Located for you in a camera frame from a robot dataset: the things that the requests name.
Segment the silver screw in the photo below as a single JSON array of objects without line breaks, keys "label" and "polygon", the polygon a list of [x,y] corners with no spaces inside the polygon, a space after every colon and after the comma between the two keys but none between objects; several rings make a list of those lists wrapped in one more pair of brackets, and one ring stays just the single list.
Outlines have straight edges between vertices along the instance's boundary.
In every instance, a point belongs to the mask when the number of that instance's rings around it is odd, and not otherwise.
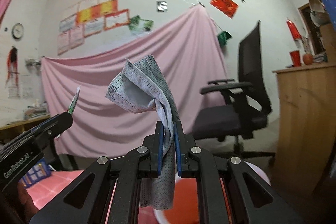
[{"label": "silver screw", "polygon": [[108,162],[108,158],[106,158],[106,157],[100,157],[99,159],[97,159],[97,162],[99,163],[99,164],[105,164],[105,163],[107,163]]},{"label": "silver screw", "polygon": [[138,149],[137,149],[137,151],[138,151],[139,153],[146,153],[147,150],[148,150],[148,148],[145,147],[145,146],[139,146]]},{"label": "silver screw", "polygon": [[198,154],[202,151],[201,148],[199,148],[198,146],[194,146],[191,148],[191,152],[194,153],[194,154]]},{"label": "silver screw", "polygon": [[239,164],[239,163],[241,162],[241,160],[240,160],[240,158],[238,158],[238,157],[232,157],[232,158],[231,158],[231,162],[232,162],[233,164]]}]

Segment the triangular cutout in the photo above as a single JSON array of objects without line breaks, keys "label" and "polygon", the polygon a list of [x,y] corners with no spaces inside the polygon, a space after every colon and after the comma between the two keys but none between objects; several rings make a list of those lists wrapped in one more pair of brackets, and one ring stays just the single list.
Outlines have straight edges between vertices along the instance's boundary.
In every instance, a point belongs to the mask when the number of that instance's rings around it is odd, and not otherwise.
[{"label": "triangular cutout", "polygon": [[243,173],[243,178],[255,208],[273,202],[273,197],[249,173]]},{"label": "triangular cutout", "polygon": [[77,209],[83,208],[94,179],[95,174],[88,175],[76,188],[67,194],[63,201]]}]

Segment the blue basket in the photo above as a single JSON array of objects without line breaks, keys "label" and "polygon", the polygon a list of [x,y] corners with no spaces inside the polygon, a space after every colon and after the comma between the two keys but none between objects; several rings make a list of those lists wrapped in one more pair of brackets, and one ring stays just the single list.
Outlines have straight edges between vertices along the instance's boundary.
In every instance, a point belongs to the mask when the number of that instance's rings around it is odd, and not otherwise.
[{"label": "blue basket", "polygon": [[20,181],[25,188],[29,188],[49,176],[51,176],[51,170],[44,159],[42,159],[38,161]]}]

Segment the chair armrest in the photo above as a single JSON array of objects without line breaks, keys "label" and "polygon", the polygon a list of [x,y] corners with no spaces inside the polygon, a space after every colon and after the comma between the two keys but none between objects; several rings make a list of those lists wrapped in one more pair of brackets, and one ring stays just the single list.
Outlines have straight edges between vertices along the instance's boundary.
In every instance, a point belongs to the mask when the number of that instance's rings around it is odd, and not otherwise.
[{"label": "chair armrest", "polygon": [[227,83],[227,82],[234,82],[234,81],[235,81],[235,79],[232,79],[232,78],[229,78],[229,79],[220,79],[220,80],[212,80],[212,81],[208,82],[208,85],[210,85],[210,84],[216,84],[216,85],[218,85],[218,83],[221,83],[221,82]]},{"label": "chair armrest", "polygon": [[204,88],[201,88],[201,91],[199,93],[206,94],[213,91],[225,91],[230,89],[245,89],[252,87],[252,83],[250,82],[238,82],[238,83],[230,83],[230,84],[223,84],[223,85],[211,85],[211,86],[205,86]]}]

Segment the black office chair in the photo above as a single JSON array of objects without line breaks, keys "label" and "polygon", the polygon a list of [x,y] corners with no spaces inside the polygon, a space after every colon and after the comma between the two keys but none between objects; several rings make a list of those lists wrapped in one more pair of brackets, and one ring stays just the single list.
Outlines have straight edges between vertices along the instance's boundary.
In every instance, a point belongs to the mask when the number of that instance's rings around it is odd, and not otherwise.
[{"label": "black office chair", "polygon": [[[244,38],[239,45],[238,80],[214,80],[201,89],[202,95],[219,91],[226,105],[209,107],[201,110],[195,120],[192,135],[195,140],[217,138],[224,141],[227,135],[235,136],[233,152],[216,153],[216,156],[229,158],[233,155],[248,159],[253,157],[275,157],[272,152],[244,151],[238,135],[244,140],[253,138],[253,131],[265,128],[267,115],[271,113],[271,103],[265,90],[260,49],[260,21],[255,29]],[[246,96],[256,100],[262,107],[261,111],[250,106]]]}]

